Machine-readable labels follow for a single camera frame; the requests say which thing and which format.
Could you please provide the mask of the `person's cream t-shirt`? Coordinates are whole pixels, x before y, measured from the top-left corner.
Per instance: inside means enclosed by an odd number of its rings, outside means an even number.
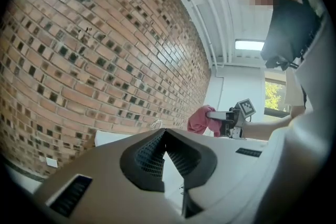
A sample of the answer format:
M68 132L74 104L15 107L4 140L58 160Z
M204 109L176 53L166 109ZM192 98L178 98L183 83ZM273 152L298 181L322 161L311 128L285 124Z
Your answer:
M285 129L284 145L262 203L295 200L319 172L332 149L336 129L336 30L323 19L295 72L312 106Z

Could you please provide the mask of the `pink cloth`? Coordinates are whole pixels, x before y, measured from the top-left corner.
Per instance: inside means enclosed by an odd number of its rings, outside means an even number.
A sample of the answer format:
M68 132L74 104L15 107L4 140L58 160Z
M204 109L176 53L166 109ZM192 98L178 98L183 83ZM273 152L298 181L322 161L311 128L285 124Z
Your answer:
M216 110L209 105L204 105L196 110L188 119L187 130L199 135L203 135L206 129L213 132L214 137L220 137L222 122L207 117L208 112L216 112Z

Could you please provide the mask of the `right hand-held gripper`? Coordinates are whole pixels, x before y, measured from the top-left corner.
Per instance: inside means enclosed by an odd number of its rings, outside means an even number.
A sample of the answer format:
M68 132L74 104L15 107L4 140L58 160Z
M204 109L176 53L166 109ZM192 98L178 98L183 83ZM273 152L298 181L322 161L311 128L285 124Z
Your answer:
M229 111L209 111L207 117L216 120L233 120L229 124L229 138L241 139L243 136L243 125L247 119L251 121L251 117L256 110L250 99L244 99L231 107Z

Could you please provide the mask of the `dark-framed window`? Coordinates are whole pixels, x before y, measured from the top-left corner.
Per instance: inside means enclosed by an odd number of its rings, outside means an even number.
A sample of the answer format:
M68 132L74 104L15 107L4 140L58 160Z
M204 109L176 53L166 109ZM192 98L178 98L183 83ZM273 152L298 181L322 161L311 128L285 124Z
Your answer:
M279 83L265 82L265 108L288 111L288 106L285 105L286 86Z

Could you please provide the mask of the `black chest monitor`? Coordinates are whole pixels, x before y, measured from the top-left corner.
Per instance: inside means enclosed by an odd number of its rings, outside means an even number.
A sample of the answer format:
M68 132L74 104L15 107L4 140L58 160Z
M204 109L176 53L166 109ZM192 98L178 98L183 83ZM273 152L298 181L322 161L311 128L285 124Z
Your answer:
M281 0L273 8L268 34L261 51L266 62L273 57L293 62L310 47L321 25L308 0Z

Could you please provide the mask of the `white ceiling pipe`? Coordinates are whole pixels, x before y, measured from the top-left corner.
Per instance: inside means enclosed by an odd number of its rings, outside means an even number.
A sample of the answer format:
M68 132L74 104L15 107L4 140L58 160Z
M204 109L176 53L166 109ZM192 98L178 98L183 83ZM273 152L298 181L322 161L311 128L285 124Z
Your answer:
M214 64L215 68L217 69L218 65L217 65L216 56L215 56L215 53L214 53L214 49L213 49L211 38L210 38L210 36L208 34L208 31L207 31L207 27L205 26L205 22L204 22L204 20L203 20L203 18L201 16L200 10L197 7L195 1L194 0L189 0L189 1L191 2L192 7L195 9L195 13L197 15L198 23L201 25L202 31L203 31L203 35L205 36L205 38L207 40L207 45L209 47L210 54L212 56L212 60L209 60L209 62L212 62L212 64Z
M232 62L233 26L227 0L207 0L213 15L222 49L222 65Z

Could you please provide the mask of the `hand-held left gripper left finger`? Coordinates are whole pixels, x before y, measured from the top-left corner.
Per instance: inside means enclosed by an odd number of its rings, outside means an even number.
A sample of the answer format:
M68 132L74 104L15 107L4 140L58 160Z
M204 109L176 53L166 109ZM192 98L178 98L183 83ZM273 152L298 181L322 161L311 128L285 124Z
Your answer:
M182 224L165 198L165 129L92 148L45 180L35 201L56 224Z

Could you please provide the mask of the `ceiling light panel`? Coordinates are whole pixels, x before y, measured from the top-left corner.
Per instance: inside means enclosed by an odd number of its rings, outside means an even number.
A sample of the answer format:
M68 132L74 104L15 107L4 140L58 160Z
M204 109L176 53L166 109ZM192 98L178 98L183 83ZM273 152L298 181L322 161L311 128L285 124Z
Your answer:
M264 47L263 41L247 40L247 39L238 39L235 41L236 50L262 51L263 47Z

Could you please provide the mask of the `black monitor mount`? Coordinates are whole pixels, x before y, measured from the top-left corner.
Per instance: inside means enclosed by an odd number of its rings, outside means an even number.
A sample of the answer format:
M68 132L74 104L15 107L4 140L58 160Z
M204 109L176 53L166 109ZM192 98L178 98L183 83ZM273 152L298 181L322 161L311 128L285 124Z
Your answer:
M299 66L296 63L288 62L286 59L282 59L280 57L273 57L266 61L266 68L274 69L280 67L282 71L287 70L288 68L297 69Z

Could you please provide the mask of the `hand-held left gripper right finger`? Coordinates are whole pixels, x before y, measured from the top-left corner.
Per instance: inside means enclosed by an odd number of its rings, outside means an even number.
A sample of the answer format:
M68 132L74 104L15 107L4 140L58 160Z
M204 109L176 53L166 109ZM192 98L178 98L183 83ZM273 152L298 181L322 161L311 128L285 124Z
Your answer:
M167 224L256 224L270 165L270 142L165 131L166 151L183 178L181 212Z

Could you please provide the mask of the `person's right forearm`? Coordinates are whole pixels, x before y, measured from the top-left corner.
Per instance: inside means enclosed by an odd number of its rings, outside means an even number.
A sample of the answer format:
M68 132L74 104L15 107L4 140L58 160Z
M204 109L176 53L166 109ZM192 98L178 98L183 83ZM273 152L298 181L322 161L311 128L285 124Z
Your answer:
M292 119L289 115L273 122L254 123L246 121L242 126L242 137L268 141L274 130L288 126Z

